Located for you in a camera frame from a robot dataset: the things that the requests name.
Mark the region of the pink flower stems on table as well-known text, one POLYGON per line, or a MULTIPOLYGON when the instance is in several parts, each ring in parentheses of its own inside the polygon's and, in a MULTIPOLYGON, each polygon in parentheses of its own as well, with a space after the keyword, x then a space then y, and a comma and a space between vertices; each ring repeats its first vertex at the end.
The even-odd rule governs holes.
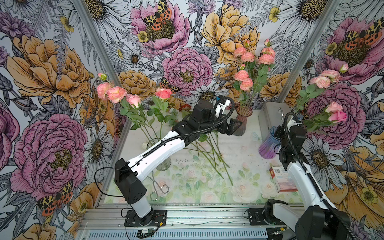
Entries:
MULTIPOLYGON (((194 108, 187 106, 183 108, 183 121, 187 123, 188 117, 191 116, 194 108)), ((219 168, 224 168, 228 172, 230 167, 224 160, 223 155, 219 147, 219 132, 213 131, 208 134, 203 134, 200 138, 192 143, 191 147, 188 150, 194 151, 198 156, 203 156, 206 158, 216 172, 219 171, 219 168)))

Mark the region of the metal scissors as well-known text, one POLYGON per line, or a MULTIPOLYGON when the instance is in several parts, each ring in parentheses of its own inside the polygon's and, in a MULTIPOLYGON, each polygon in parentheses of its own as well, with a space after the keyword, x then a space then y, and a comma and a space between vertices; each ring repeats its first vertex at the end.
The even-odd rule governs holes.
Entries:
POLYGON ((150 200, 152 202, 158 201, 160 197, 165 197, 170 192, 168 184, 166 184, 165 182, 157 182, 154 176, 146 177, 146 180, 149 180, 152 183, 153 190, 150 192, 150 200))

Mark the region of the clear glass vase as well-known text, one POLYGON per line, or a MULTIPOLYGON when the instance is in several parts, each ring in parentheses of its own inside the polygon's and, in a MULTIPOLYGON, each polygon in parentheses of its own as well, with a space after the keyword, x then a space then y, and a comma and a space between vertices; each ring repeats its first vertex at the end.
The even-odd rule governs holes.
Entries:
MULTIPOLYGON (((150 149, 152 146, 154 146, 157 142, 159 142, 160 138, 153 138, 151 140, 149 140, 149 142, 147 143, 147 150, 150 149)), ((166 171, 168 170, 172 165, 172 160, 170 158, 166 158, 162 163, 160 163, 157 167, 156 167, 156 170, 158 171, 166 171)))

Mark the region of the blue purple glass vase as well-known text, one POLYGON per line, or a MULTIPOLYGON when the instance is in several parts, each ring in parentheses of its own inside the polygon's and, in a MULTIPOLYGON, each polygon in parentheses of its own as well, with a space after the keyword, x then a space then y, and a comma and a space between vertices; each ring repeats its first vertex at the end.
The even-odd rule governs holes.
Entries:
POLYGON ((264 159, 271 160, 279 154, 281 140, 274 136, 278 128, 279 126, 272 127, 267 138, 259 147, 259 154, 264 159))

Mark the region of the dark pink glass vase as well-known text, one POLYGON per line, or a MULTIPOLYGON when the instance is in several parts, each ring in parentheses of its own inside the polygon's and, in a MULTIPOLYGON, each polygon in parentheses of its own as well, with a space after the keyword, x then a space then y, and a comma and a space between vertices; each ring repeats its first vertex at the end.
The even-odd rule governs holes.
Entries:
POLYGON ((238 126, 238 128, 234 132, 234 136, 240 137, 244 135, 247 129, 248 118, 252 114, 253 114, 253 110, 251 107, 242 106, 237 108, 236 120, 238 122, 241 122, 242 124, 241 125, 239 125, 239 123, 236 124, 236 127, 238 126))

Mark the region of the floral table mat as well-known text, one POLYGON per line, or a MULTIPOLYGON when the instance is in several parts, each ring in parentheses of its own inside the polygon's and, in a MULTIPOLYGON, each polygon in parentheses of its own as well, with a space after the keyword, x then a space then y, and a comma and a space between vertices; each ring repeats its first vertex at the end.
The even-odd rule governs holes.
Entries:
POLYGON ((259 142, 210 137, 164 160, 144 181, 154 205, 263 204, 285 199, 263 159, 259 142))

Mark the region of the grey metal box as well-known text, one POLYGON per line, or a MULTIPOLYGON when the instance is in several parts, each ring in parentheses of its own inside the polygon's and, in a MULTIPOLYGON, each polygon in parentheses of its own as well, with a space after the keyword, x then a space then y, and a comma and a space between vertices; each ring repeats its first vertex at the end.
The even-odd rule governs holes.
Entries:
POLYGON ((272 127, 281 126, 285 115, 292 109, 284 103, 265 102, 259 114, 262 139, 265 140, 272 127))

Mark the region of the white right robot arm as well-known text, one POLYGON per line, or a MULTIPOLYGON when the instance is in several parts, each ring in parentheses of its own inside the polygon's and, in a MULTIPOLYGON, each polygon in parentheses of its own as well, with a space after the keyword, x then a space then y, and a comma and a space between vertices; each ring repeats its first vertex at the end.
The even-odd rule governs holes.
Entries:
POLYGON ((345 240, 351 233, 350 220, 326 197, 300 152, 306 138, 300 124, 299 118, 289 112, 275 135, 281 141, 279 160, 293 179, 305 210, 298 214, 287 204, 274 203, 273 217, 285 223, 297 240, 345 240))

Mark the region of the red small box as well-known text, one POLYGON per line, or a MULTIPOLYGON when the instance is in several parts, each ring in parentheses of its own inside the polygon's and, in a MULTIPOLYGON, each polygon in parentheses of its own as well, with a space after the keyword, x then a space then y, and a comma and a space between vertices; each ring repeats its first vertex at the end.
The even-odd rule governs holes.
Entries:
POLYGON ((270 167, 270 174, 278 193, 298 191, 294 180, 290 177, 283 166, 270 167))

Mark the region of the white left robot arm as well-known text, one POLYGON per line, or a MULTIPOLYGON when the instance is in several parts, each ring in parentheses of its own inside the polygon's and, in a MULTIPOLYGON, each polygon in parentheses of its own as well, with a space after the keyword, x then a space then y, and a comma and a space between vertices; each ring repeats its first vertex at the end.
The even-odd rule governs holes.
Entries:
POLYGON ((146 225, 153 216, 153 207, 146 198, 143 181, 162 162, 174 153, 198 140, 201 135, 217 131, 232 135, 242 122, 232 119, 236 109, 232 98, 219 96, 217 102, 200 100, 191 114, 179 121, 167 135, 141 155, 115 164, 115 184, 133 212, 146 225))

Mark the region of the pink rose stem bunch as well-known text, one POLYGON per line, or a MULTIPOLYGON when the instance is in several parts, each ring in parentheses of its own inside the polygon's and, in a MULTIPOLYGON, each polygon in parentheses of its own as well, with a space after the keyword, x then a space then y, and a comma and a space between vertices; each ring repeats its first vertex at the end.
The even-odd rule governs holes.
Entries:
POLYGON ((142 129, 146 119, 142 116, 141 98, 138 95, 128 94, 127 90, 122 87, 115 87, 104 73, 98 73, 98 80, 101 81, 97 86, 98 97, 111 102, 119 116, 130 120, 132 122, 131 130, 142 129))

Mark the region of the eleventh pink rose stem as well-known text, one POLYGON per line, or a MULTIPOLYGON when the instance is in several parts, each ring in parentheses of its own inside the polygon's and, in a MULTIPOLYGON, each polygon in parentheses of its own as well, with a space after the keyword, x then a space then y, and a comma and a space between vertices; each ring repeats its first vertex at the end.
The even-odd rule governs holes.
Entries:
POLYGON ((336 83, 339 83, 342 76, 341 74, 346 73, 349 70, 349 65, 344 64, 338 71, 325 70, 320 73, 319 76, 312 78, 309 85, 304 89, 300 90, 299 98, 295 106, 295 113, 304 110, 304 106, 311 100, 320 96, 325 90, 329 89, 336 83))

